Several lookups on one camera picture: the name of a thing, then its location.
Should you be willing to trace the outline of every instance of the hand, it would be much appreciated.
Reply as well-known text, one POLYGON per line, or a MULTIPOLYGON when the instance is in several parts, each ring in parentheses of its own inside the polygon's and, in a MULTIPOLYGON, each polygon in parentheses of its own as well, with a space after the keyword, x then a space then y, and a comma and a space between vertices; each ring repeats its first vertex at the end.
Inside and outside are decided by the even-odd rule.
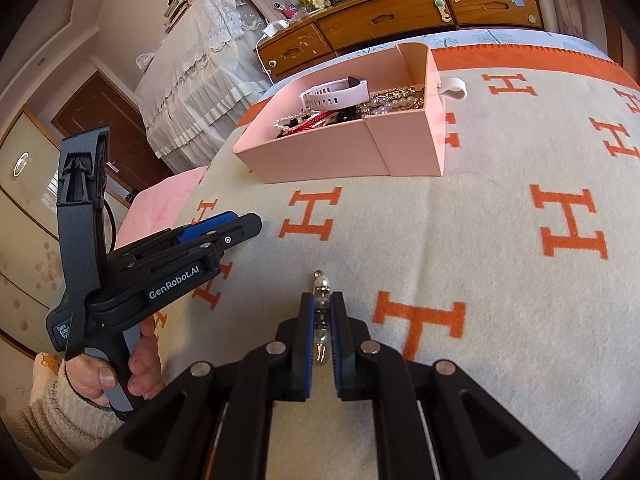
MULTIPOLYGON (((140 323, 140 342, 129 358, 129 369, 133 374, 127 385, 132 395, 153 399, 164 383, 160 378, 160 356, 158 342, 154 337, 156 324, 153 316, 140 323)), ((100 406, 109 407, 104 390, 116 385, 116 374, 108 362, 86 354, 79 355, 65 364, 66 376, 71 387, 85 399, 100 406)))

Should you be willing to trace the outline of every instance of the beige sweater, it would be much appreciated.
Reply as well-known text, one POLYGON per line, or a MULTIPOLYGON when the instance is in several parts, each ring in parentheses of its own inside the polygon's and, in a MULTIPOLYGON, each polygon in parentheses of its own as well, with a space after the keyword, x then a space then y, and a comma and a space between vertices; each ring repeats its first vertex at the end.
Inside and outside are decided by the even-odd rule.
POLYGON ((7 428, 36 473, 43 480, 59 480, 121 424, 113 412, 76 394, 63 364, 43 397, 9 420, 7 428))

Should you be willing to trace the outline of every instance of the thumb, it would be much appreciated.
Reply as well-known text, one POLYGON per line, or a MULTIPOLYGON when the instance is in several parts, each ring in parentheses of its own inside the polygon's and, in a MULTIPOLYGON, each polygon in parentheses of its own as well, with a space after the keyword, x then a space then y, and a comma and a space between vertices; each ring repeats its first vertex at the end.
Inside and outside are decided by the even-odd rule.
POLYGON ((105 388, 116 385, 116 375, 108 362, 86 354, 66 363, 66 376, 74 389, 89 399, 99 397, 105 388))

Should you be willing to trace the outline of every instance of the pink box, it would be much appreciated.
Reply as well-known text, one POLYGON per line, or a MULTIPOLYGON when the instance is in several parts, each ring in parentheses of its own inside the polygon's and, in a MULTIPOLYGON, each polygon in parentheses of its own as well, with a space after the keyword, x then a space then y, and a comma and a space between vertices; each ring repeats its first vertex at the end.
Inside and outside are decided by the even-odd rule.
POLYGON ((442 176, 445 111, 439 84, 431 50, 423 43, 399 43, 348 59, 277 92, 238 139, 234 153, 267 184, 342 176, 442 176), (366 79, 370 93, 424 84, 424 108, 276 138, 273 121, 300 111, 300 93, 348 76, 366 79))

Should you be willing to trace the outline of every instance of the orange border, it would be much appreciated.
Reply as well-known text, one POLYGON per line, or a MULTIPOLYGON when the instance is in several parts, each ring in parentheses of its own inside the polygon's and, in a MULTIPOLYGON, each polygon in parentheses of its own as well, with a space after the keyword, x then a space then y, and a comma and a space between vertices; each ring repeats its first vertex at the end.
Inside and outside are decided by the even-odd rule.
MULTIPOLYGON (((640 87, 625 70, 613 61, 581 52, 549 46, 480 44, 434 48, 431 50, 438 70, 463 70, 465 68, 519 68, 568 72, 603 79, 634 90, 640 87)), ((245 126, 255 119, 271 98, 253 105, 238 126, 245 126)))

